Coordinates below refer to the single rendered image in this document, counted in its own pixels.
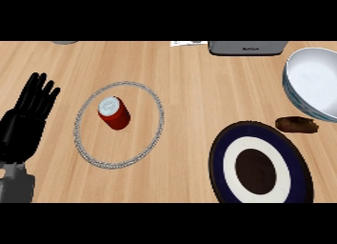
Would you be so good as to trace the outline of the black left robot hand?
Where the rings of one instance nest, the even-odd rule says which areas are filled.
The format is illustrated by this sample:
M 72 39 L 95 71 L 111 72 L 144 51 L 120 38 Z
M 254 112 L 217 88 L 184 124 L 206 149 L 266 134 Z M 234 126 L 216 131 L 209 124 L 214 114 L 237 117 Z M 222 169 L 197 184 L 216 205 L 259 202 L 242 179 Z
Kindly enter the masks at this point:
M 0 120 L 0 164 L 20 164 L 35 154 L 60 92 L 52 85 L 44 73 L 30 74 L 14 107 Z

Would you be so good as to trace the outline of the clear glass plate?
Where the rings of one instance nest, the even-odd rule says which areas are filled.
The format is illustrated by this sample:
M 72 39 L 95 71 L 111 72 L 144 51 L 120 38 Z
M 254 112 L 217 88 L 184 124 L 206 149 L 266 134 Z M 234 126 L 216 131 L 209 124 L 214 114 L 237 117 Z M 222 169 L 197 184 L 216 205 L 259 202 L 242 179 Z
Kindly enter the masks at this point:
M 136 87 L 139 89 L 142 89 L 151 96 L 154 102 L 156 102 L 156 106 L 157 106 L 157 113 L 159 113 L 159 124 L 157 124 L 157 131 L 154 133 L 154 136 L 151 138 L 151 141 L 145 147 L 145 149 L 129 159 L 126 159 L 122 162 L 105 162 L 101 161 L 98 159 L 95 159 L 92 157 L 92 155 L 86 152 L 85 148 L 83 148 L 83 144 L 80 142 L 80 133 L 79 133 L 79 127 L 80 127 L 80 119 L 85 113 L 85 110 L 88 108 L 89 103 L 94 101 L 95 97 L 108 89 L 119 87 L 119 86 L 132 86 Z M 157 145 L 160 136 L 161 136 L 161 132 L 163 132 L 163 126 L 164 126 L 164 110 L 163 110 L 163 104 L 159 98 L 159 95 L 151 91 L 151 89 L 148 87 L 145 87 L 141 83 L 138 82 L 132 82 L 132 81 L 119 81 L 119 82 L 113 82 L 108 85 L 105 85 L 104 87 L 101 87 L 86 98 L 85 102 L 80 105 L 80 108 L 77 110 L 76 113 L 76 120 L 75 120 L 75 127 L 73 127 L 73 140 L 75 140 L 75 145 L 76 145 L 76 151 L 82 157 L 82 159 L 97 168 L 101 169 L 107 169 L 107 170 L 116 170 L 116 169 L 122 169 L 128 166 L 131 166 L 132 164 L 135 164 L 136 162 L 139 162 L 139 160 L 150 154 L 154 146 Z

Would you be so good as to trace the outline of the dark blue and white plate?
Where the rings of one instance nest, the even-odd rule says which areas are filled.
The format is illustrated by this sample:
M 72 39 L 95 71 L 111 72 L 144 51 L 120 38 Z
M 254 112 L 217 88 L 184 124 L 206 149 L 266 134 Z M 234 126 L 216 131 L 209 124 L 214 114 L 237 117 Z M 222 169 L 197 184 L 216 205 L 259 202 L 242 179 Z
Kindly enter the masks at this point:
M 291 141 L 260 122 L 235 122 L 222 129 L 207 165 L 220 203 L 313 202 L 303 156 Z

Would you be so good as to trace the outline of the brown bell pepper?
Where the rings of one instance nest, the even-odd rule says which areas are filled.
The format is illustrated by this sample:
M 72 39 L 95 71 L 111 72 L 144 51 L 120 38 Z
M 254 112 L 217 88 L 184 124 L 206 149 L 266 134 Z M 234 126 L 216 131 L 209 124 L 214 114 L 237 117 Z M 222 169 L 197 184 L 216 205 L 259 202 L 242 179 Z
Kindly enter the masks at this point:
M 281 117 L 275 120 L 275 127 L 281 132 L 315 133 L 319 126 L 313 120 L 300 116 Z

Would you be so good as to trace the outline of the white bowl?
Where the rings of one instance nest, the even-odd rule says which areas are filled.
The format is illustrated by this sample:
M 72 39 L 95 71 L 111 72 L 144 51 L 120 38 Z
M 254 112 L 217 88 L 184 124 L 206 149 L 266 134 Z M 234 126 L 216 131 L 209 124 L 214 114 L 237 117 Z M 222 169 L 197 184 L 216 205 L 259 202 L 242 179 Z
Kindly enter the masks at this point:
M 285 62 L 282 87 L 290 102 L 303 113 L 337 123 L 337 51 L 297 50 Z

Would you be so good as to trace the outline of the red can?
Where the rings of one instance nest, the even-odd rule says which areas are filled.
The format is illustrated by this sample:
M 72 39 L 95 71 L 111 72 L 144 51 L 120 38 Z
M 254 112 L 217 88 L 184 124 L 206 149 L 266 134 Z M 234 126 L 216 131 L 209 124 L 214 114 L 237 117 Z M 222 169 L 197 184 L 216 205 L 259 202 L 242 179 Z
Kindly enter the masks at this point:
M 131 121 L 131 115 L 122 100 L 116 96 L 105 97 L 98 104 L 98 115 L 108 127 L 119 131 Z

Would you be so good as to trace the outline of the white paper sheet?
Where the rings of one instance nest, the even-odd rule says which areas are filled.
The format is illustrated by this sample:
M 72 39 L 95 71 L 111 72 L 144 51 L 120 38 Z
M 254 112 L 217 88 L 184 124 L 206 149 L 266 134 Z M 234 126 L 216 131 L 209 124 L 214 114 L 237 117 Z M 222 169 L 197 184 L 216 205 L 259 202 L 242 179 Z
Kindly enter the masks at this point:
M 170 41 L 170 47 L 207 45 L 207 41 Z

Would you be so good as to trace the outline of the grey appliance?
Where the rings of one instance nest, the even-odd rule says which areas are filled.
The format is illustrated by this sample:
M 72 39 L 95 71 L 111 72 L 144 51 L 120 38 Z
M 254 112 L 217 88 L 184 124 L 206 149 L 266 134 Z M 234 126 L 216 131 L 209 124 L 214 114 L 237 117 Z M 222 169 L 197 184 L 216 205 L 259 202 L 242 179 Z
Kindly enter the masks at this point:
M 207 49 L 219 56 L 266 56 L 278 55 L 287 41 L 209 41 Z

